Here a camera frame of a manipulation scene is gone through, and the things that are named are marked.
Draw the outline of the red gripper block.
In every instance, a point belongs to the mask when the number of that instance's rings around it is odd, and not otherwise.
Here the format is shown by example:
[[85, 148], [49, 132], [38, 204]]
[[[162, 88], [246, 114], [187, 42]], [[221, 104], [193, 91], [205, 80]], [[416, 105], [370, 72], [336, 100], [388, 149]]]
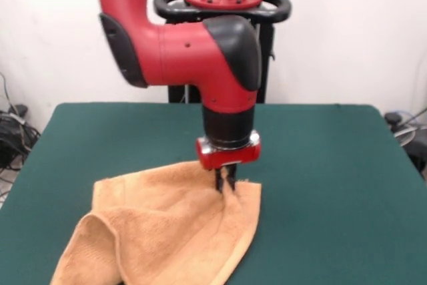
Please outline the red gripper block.
[[215, 148], [206, 137], [196, 139], [196, 152], [202, 167], [206, 170], [215, 170], [215, 187], [222, 192], [223, 178], [220, 168], [226, 166], [226, 179], [232, 190], [236, 189], [237, 165], [258, 160], [261, 154], [260, 134], [253, 130], [249, 136], [249, 144], [235, 150], [221, 150]]

